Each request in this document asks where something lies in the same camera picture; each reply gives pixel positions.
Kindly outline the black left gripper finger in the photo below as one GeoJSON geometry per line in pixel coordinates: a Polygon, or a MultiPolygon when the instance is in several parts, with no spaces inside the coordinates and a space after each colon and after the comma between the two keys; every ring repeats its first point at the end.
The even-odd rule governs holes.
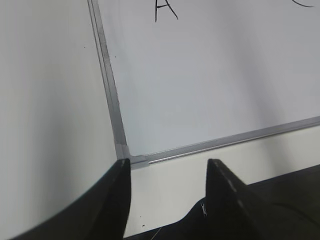
{"type": "Polygon", "coordinates": [[[118,160],[75,202],[15,239],[121,240],[131,199],[131,163],[118,160]]]}

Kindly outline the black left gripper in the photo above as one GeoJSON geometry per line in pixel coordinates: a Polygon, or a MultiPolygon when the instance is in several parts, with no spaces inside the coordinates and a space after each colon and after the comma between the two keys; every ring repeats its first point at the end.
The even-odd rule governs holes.
{"type": "Polygon", "coordinates": [[[135,240],[317,240],[320,168],[245,184],[221,160],[207,161],[205,197],[181,220],[135,240]]]}

